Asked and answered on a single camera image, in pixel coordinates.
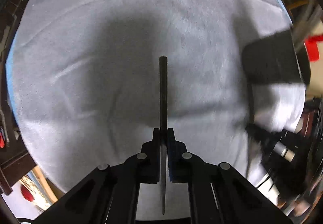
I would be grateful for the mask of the dark grey utensil holder cup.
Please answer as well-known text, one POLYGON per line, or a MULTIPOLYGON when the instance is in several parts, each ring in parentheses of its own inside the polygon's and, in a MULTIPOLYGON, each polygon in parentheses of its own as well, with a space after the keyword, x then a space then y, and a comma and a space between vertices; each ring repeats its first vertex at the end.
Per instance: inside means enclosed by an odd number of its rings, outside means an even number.
POLYGON ((295 50, 291 30, 246 45, 241 56, 247 80, 253 84, 310 84, 307 51, 295 50))

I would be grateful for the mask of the dark chopstick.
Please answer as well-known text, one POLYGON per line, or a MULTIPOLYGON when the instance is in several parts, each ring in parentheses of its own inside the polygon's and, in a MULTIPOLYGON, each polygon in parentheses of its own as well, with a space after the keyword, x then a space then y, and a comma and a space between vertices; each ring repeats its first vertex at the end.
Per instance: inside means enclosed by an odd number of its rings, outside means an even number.
POLYGON ((255 108, 254 108, 254 94, 252 90, 252 84, 247 83, 247 98, 249 104, 249 122, 254 123, 255 119, 255 108))
POLYGON ((162 214, 165 214, 166 160, 168 129, 168 58, 159 57, 159 102, 160 102, 160 197, 162 214))

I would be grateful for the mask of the grey table cloth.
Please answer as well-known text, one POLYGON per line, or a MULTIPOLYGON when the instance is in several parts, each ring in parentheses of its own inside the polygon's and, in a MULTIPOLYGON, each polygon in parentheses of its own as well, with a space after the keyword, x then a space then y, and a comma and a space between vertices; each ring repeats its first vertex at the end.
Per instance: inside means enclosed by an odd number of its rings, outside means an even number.
MULTIPOLYGON (((29 0, 5 64, 31 157, 65 195, 35 223, 288 223, 258 189, 250 154, 246 45, 291 21, 279 0, 29 0), (168 129, 199 157, 199 182, 140 183, 141 147, 168 129)), ((252 84, 254 124, 295 129, 305 84, 252 84)))

